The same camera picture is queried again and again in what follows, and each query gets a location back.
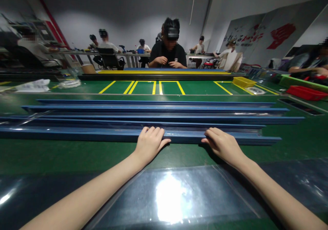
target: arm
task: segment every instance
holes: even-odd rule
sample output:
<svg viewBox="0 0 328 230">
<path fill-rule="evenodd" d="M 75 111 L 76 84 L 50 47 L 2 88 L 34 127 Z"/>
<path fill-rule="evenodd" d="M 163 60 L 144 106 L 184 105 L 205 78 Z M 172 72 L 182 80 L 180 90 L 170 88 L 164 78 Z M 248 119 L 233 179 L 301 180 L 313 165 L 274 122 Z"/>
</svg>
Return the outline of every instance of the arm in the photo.
<svg viewBox="0 0 328 230">
<path fill-rule="evenodd" d="M 233 136 L 217 128 L 208 129 L 205 135 L 209 138 L 202 139 L 202 142 L 209 144 L 217 156 L 253 184 L 287 229 L 328 229 L 323 221 L 247 158 Z"/>
<path fill-rule="evenodd" d="M 130 156 L 46 209 L 21 230 L 81 229 L 122 185 L 171 141 L 162 140 L 163 135 L 164 129 L 144 127 Z"/>
</svg>

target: seated worker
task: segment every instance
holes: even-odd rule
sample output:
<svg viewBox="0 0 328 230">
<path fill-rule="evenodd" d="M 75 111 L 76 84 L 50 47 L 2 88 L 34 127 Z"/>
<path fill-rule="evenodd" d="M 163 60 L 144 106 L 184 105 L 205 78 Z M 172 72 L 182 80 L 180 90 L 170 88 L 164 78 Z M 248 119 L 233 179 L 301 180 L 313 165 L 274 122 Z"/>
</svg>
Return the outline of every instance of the seated worker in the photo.
<svg viewBox="0 0 328 230">
<path fill-rule="evenodd" d="M 279 70 L 289 73 L 301 73 L 313 71 L 319 75 L 328 77 L 328 44 L 318 45 L 309 53 L 300 54 L 284 65 Z"/>
<path fill-rule="evenodd" d="M 167 18 L 164 22 L 162 41 L 157 42 L 150 53 L 149 68 L 187 68 L 186 53 L 178 44 L 180 23 Z"/>
<path fill-rule="evenodd" d="M 322 220 L 268 176 L 257 163 L 246 157 L 233 136 L 217 128 L 209 128 L 204 134 L 206 138 L 201 142 L 207 143 L 213 154 L 234 167 L 253 185 L 285 229 L 328 229 Z M 71 192 L 20 230 L 82 229 L 118 189 L 138 174 L 166 144 L 171 142 L 170 139 L 162 140 L 163 136 L 164 129 L 144 127 L 139 135 L 136 149 L 131 155 Z M 168 197 L 176 195 L 171 190 L 167 193 Z M 138 192 L 138 197 L 151 200 L 151 195 L 142 190 Z"/>
<path fill-rule="evenodd" d="M 195 50 L 195 54 L 203 54 L 205 53 L 204 51 L 204 36 L 201 36 L 199 38 L 199 43 L 191 48 L 190 50 Z M 202 64 L 202 59 L 192 59 L 193 62 L 196 62 L 196 69 L 199 68 L 199 66 Z"/>
<path fill-rule="evenodd" d="M 49 55 L 45 54 L 58 52 L 58 48 L 46 47 L 45 45 L 41 44 L 40 41 L 37 40 L 36 34 L 28 28 L 20 29 L 19 33 L 22 35 L 23 38 L 17 41 L 17 45 L 27 48 L 42 62 L 45 67 L 52 67 L 58 65 L 63 66 L 62 61 L 60 61 L 59 59 L 50 58 Z"/>
<path fill-rule="evenodd" d="M 139 40 L 140 45 L 137 47 L 138 49 L 143 49 L 145 52 L 150 53 L 151 49 L 148 45 L 145 44 L 145 40 L 144 39 L 140 39 Z M 148 57 L 140 57 L 139 62 L 141 63 L 141 68 L 145 68 L 146 64 L 149 63 L 149 59 Z"/>
<path fill-rule="evenodd" d="M 97 48 L 99 43 L 97 42 L 97 38 L 95 35 L 90 35 L 90 40 L 92 41 L 92 43 L 90 44 L 90 46 L 88 47 L 88 49 L 94 49 Z"/>
<path fill-rule="evenodd" d="M 236 50 L 235 50 L 235 47 L 236 47 L 236 41 L 235 40 L 231 40 L 229 41 L 227 44 L 226 44 L 226 47 L 227 49 L 224 50 L 222 53 L 220 53 L 219 55 L 216 54 L 216 52 L 214 51 L 213 54 L 214 54 L 214 57 L 216 58 L 223 58 L 223 56 L 227 53 L 236 53 Z"/>
<path fill-rule="evenodd" d="M 108 33 L 104 29 L 99 29 L 100 37 L 102 38 L 102 43 L 98 45 L 99 48 L 112 48 L 115 53 L 121 53 L 121 51 L 111 42 L 108 41 Z"/>
</svg>

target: red mural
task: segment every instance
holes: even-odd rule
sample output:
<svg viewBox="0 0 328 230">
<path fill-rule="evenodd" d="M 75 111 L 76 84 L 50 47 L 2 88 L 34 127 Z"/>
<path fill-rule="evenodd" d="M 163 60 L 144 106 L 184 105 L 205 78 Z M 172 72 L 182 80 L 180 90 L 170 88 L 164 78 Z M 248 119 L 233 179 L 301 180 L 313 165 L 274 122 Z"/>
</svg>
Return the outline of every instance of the red mural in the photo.
<svg viewBox="0 0 328 230">
<path fill-rule="evenodd" d="M 296 27 L 294 24 L 285 24 L 284 26 L 271 31 L 273 43 L 267 49 L 276 49 L 281 45 L 291 34 L 294 33 Z"/>
</svg>

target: forearm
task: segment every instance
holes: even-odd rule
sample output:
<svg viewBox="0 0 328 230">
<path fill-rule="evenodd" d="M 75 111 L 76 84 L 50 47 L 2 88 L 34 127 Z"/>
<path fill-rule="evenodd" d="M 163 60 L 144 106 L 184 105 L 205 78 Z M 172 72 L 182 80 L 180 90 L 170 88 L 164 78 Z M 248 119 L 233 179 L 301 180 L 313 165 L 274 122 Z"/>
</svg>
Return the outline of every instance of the forearm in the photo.
<svg viewBox="0 0 328 230">
<path fill-rule="evenodd" d="M 316 215 L 297 201 L 255 162 L 237 168 L 257 189 L 287 229 L 328 229 Z"/>
<path fill-rule="evenodd" d="M 148 66 L 149 68 L 156 68 L 157 67 L 157 62 L 155 61 L 155 60 L 153 60 L 153 61 L 151 61 L 150 63 L 149 63 L 149 66 Z"/>
<path fill-rule="evenodd" d="M 104 203 L 145 165 L 132 153 L 42 212 L 22 229 L 81 229 Z"/>
</svg>

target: hand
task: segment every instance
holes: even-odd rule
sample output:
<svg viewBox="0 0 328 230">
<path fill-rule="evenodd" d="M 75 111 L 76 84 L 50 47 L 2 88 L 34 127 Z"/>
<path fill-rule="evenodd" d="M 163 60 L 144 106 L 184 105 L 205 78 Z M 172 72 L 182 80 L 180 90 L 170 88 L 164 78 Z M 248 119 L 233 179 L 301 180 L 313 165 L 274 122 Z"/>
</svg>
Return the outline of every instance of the hand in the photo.
<svg viewBox="0 0 328 230">
<path fill-rule="evenodd" d="M 162 140 L 163 135 L 164 129 L 159 127 L 144 127 L 141 131 L 134 154 L 144 162 L 144 166 L 154 159 L 163 146 L 171 142 L 170 139 Z"/>
<path fill-rule="evenodd" d="M 238 168 L 249 161 L 232 135 L 218 128 L 209 128 L 205 135 L 210 139 L 204 138 L 202 142 L 209 144 L 213 152 L 232 167 Z"/>
<path fill-rule="evenodd" d="M 172 61 L 170 63 L 168 63 L 170 66 L 172 66 L 172 68 L 180 68 L 180 69 L 184 69 L 186 68 L 185 66 L 183 66 L 182 64 L 180 64 L 179 62 L 175 62 Z"/>
<path fill-rule="evenodd" d="M 316 73 L 318 73 L 319 75 L 323 75 L 323 76 L 328 77 L 328 70 L 325 69 L 325 68 L 317 67 L 317 68 L 314 68 L 314 71 L 315 71 Z"/>
<path fill-rule="evenodd" d="M 157 57 L 155 58 L 155 60 L 158 64 L 167 64 L 167 58 L 165 58 L 164 56 Z"/>
</svg>

